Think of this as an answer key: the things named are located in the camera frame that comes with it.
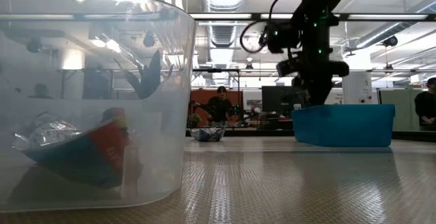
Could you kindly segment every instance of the ceiling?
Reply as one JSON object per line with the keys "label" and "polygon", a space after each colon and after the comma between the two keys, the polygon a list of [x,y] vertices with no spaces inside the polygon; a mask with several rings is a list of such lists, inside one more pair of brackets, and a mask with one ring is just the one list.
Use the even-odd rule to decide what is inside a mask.
{"label": "ceiling", "polygon": [[[117,3],[116,1],[109,0],[88,0],[85,2],[78,2],[75,0],[0,0],[0,13],[45,13],[45,14],[115,14],[135,10],[132,9],[129,0],[121,0],[124,2]],[[342,0],[335,9],[338,13],[404,13],[408,12],[413,6],[419,4],[424,0]],[[273,0],[245,0],[243,11],[245,12],[268,12],[269,7]],[[300,0],[280,0],[275,6],[275,12],[292,13]],[[157,6],[150,6],[150,3],[144,3],[146,7],[141,7],[140,10],[151,10],[153,7],[164,8],[165,4],[158,3]],[[189,13],[204,12],[203,0],[182,0],[183,9]],[[248,22],[237,23],[237,36],[245,28]],[[84,49],[92,50],[90,55],[98,60],[99,54],[105,54],[100,50],[95,50],[94,46],[90,45],[89,41],[89,24],[88,23],[72,23],[72,22],[15,22],[15,28],[27,29],[58,29],[65,33],[66,39],[70,37],[80,40],[84,45]],[[131,22],[110,22],[107,23],[112,29],[116,29],[119,34],[119,41],[126,46],[130,51],[134,52],[135,56],[139,59],[146,61],[149,59],[156,49],[162,48],[161,41],[158,41],[153,48],[145,48],[142,44],[147,29],[167,28],[168,25],[159,25],[157,23],[150,24],[145,21],[131,21]],[[196,50],[198,51],[199,64],[205,64],[210,61],[209,58],[209,41],[208,41],[208,22],[199,22],[197,26],[196,35]],[[358,39],[365,36],[377,28],[387,24],[386,22],[341,22],[337,27],[330,30],[330,43],[334,46],[334,53],[332,58],[342,59],[345,53],[343,48],[347,46],[347,39]],[[178,38],[180,42],[188,41],[186,35],[176,33],[177,27],[170,31],[170,36]],[[250,35],[256,36],[262,30],[262,24],[254,26],[248,31]],[[436,47],[436,35],[433,30],[436,29],[436,22],[421,22],[400,33],[396,34],[399,43],[394,48],[385,49],[383,46],[371,46],[371,62],[373,67],[383,68],[387,63],[401,63],[400,60],[406,57],[415,57],[421,52],[427,51],[428,54],[422,55],[421,58],[411,58],[410,61],[401,63],[395,68],[412,69],[412,68],[434,68],[433,62],[436,64],[436,51],[433,52],[432,48]],[[274,69],[278,61],[283,60],[285,57],[282,55],[272,55],[269,52],[259,54],[248,54],[240,49],[238,43],[235,43],[231,48],[234,49],[232,67],[243,68],[247,64],[247,57],[252,58],[253,63],[261,63],[256,67],[265,69]],[[401,76],[410,76],[410,74],[401,74]]]}

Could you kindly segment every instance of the clear plastic bin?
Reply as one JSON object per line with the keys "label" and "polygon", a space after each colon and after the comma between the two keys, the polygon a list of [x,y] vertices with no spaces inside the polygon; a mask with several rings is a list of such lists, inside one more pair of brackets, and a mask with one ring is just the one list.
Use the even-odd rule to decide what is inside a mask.
{"label": "clear plastic bin", "polygon": [[0,2],[0,211],[177,190],[194,19],[156,0]]}

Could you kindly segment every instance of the cable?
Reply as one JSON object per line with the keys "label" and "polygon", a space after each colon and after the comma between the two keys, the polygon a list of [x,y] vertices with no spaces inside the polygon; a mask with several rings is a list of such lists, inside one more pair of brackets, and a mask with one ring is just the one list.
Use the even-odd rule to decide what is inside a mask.
{"label": "cable", "polygon": [[[272,14],[273,14],[273,9],[274,9],[274,6],[276,5],[276,3],[278,1],[279,0],[274,0],[272,2],[272,4],[271,4],[270,12],[269,12],[269,15],[268,15],[268,21],[266,22],[266,27],[264,28],[264,32],[262,32],[261,37],[265,37],[266,36],[265,30],[266,30],[267,26],[269,26],[270,23],[271,23],[271,17],[272,17]],[[243,32],[240,34],[240,37],[239,37],[240,47],[242,47],[242,49],[244,49],[245,51],[247,51],[248,53],[251,53],[251,54],[255,54],[255,53],[260,52],[266,46],[266,42],[265,42],[264,44],[260,44],[260,48],[258,50],[254,50],[253,51],[253,50],[248,50],[245,47],[244,43],[243,43],[243,37],[244,37],[245,33],[248,31],[248,28],[252,27],[253,25],[256,25],[259,22],[262,22],[262,21],[261,20],[257,20],[255,22],[250,23],[248,26],[245,27],[245,29],[243,30]]]}

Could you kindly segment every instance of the blue bin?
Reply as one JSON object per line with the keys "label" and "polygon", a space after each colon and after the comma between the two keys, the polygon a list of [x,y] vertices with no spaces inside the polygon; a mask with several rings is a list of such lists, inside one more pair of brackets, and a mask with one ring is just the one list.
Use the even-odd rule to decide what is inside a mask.
{"label": "blue bin", "polygon": [[322,105],[292,112],[295,138],[317,146],[389,146],[394,105]]}

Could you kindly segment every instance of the person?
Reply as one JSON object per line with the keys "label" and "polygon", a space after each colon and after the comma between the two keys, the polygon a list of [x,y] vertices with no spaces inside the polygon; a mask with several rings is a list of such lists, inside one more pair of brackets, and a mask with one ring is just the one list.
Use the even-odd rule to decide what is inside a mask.
{"label": "person", "polygon": [[53,99],[48,95],[48,87],[45,84],[36,84],[34,88],[35,94],[29,96],[29,98],[35,99]]}
{"label": "person", "polygon": [[415,111],[422,131],[436,131],[436,78],[427,80],[428,91],[415,97]]}
{"label": "person", "polygon": [[224,86],[217,89],[218,96],[209,99],[208,106],[214,108],[214,114],[208,114],[208,120],[211,122],[212,127],[228,126],[229,114],[228,111],[232,109],[232,103],[227,99],[227,90]]}

